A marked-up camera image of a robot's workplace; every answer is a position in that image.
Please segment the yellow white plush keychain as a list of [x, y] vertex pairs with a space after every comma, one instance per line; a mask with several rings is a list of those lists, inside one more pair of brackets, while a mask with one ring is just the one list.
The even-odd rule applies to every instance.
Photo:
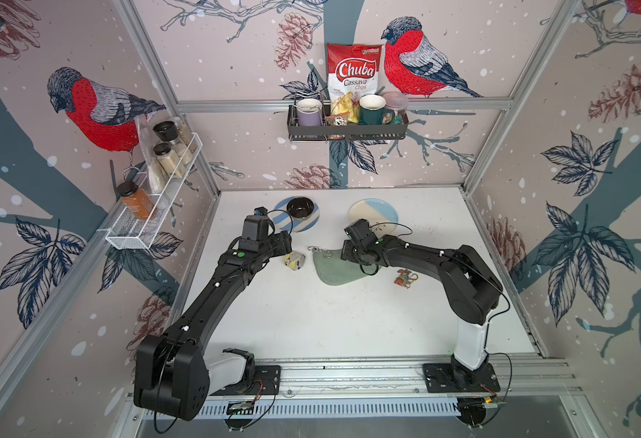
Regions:
[[293, 271], [302, 269], [305, 262], [306, 257], [302, 253], [296, 251], [292, 251], [284, 257], [285, 266]]

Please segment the green fabric bag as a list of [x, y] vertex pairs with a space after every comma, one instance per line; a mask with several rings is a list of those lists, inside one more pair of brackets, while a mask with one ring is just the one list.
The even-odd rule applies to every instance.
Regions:
[[328, 286], [343, 286], [364, 277], [376, 275], [378, 266], [362, 266], [341, 258], [340, 250], [313, 247], [313, 264], [321, 282]]

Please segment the red green charm decoration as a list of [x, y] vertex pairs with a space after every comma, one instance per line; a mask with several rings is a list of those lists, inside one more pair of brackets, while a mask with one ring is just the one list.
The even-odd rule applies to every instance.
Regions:
[[394, 284], [401, 288], [410, 288], [413, 282], [419, 279], [419, 275], [409, 269], [399, 269], [397, 273]]

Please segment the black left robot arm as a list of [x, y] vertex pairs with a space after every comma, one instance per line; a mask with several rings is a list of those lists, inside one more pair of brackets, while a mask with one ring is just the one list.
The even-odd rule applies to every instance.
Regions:
[[247, 390], [254, 376], [253, 355], [226, 350], [212, 365], [205, 351], [217, 325], [234, 300], [274, 257], [292, 251], [282, 231], [251, 244], [238, 243], [218, 260], [210, 281], [194, 303], [163, 334], [148, 335], [135, 354], [134, 404], [139, 408], [191, 421], [206, 398], [229, 386]]

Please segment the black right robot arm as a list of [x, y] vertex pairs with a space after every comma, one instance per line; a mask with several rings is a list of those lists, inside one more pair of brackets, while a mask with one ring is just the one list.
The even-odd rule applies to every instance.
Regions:
[[484, 366], [488, 319], [499, 304], [503, 286], [475, 248], [434, 248], [395, 235], [372, 235], [344, 241], [341, 258], [359, 266], [404, 268], [441, 282], [459, 319], [453, 362], [470, 372]]

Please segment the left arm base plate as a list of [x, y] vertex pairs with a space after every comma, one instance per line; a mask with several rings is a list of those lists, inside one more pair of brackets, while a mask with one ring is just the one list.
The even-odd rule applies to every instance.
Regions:
[[278, 365], [256, 365], [252, 374], [246, 372], [242, 381], [227, 385], [213, 396], [278, 395], [281, 372]]

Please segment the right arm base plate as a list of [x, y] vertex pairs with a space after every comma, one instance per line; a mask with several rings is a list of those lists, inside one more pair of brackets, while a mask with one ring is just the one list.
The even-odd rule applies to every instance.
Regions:
[[501, 391], [495, 370], [489, 361], [485, 361], [476, 370], [470, 370], [458, 361], [425, 363], [422, 365], [422, 372], [429, 393]]

